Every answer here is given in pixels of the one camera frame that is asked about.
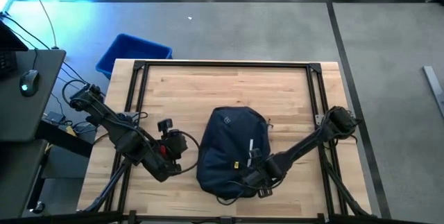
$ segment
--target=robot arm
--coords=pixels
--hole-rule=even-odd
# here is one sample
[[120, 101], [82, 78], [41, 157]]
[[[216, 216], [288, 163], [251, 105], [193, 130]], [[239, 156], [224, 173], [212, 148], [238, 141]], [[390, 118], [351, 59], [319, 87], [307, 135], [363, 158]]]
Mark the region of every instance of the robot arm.
[[[252, 150], [253, 166], [248, 168], [247, 171], [243, 171], [242, 174], [245, 176], [242, 177], [240, 184], [245, 188], [256, 190], [260, 198], [272, 195], [272, 189], [283, 181], [288, 170], [297, 159], [331, 139], [347, 139], [355, 131], [357, 124], [356, 119], [351, 117], [346, 109], [333, 107], [326, 112], [318, 129], [289, 150], [272, 154], [265, 160], [262, 159], [258, 149]], [[368, 216], [368, 213], [359, 206], [343, 185], [325, 154], [322, 155], [321, 162], [338, 190], [345, 196], [344, 198], [354, 214]]]
[[76, 111], [86, 111], [87, 120], [95, 126], [102, 125], [109, 133], [110, 141], [131, 164], [142, 163], [153, 177], [164, 182], [169, 176], [179, 174], [182, 169], [176, 160], [187, 150], [185, 137], [179, 130], [170, 130], [172, 120], [157, 124], [162, 131], [161, 140], [154, 139], [143, 128], [125, 114], [117, 114], [103, 104], [100, 88], [86, 84], [70, 98], [69, 105]]

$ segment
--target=red component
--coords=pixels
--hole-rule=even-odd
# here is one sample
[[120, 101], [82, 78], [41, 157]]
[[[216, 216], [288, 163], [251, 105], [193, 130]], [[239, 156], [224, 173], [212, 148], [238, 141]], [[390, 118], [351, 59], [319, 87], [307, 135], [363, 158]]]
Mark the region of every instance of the red component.
[[163, 146], [163, 145], [160, 146], [160, 154], [163, 157], [167, 157], [167, 148], [165, 148], [165, 146]]

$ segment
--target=navy blue bag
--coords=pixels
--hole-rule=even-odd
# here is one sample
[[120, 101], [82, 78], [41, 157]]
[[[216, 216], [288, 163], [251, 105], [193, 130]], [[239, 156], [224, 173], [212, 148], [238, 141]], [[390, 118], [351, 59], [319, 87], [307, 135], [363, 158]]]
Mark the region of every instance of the navy blue bag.
[[197, 164], [197, 180], [202, 190], [222, 199], [253, 197], [256, 191], [232, 183], [250, 166], [250, 150], [258, 148], [262, 157], [270, 155], [268, 124], [249, 107], [218, 107], [208, 121]]

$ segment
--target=wooden tabletop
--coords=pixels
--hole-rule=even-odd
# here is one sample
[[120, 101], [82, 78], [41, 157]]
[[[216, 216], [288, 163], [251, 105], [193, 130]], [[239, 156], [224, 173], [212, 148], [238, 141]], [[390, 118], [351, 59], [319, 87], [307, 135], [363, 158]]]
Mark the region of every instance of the wooden tabletop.
[[[133, 63], [134, 60], [117, 60], [114, 65], [105, 103], [116, 112], [123, 112]], [[321, 66], [329, 106], [347, 107], [338, 63], [322, 62]], [[138, 94], [139, 86], [136, 85], [132, 111], [135, 111]], [[318, 105], [321, 105], [319, 96], [317, 98]], [[269, 130], [269, 136], [273, 153], [286, 150], [314, 130], [305, 70], [254, 67], [151, 65], [142, 107], [148, 118], [141, 120], [140, 126], [154, 137], [160, 137], [157, 122], [171, 118], [174, 128], [188, 132], [200, 141], [214, 108], [243, 105], [271, 120], [274, 127]], [[102, 129], [97, 135], [103, 133], [105, 130]], [[182, 168], [192, 165], [197, 158], [192, 141], [187, 144], [189, 149], [179, 161]], [[337, 152], [344, 184], [363, 209], [370, 212], [355, 141], [340, 141]], [[78, 209], [86, 208], [102, 191], [110, 178], [113, 159], [114, 147], [109, 140], [104, 139], [94, 146]], [[334, 206], [339, 209], [336, 190], [332, 188]], [[113, 209], [117, 208], [118, 189]], [[317, 150], [293, 164], [272, 196], [241, 198], [230, 206], [219, 204], [215, 196], [200, 189], [196, 169], [161, 183], [143, 166], [133, 167], [125, 212], [130, 210], [154, 216], [269, 218], [315, 217], [317, 213], [327, 212]]]

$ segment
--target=keyboard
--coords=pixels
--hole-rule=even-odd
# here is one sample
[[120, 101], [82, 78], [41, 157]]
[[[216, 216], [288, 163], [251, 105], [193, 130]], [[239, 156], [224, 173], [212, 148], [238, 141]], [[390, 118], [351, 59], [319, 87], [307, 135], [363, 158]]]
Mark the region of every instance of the keyboard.
[[5, 76], [17, 69], [14, 51], [0, 51], [0, 76]]

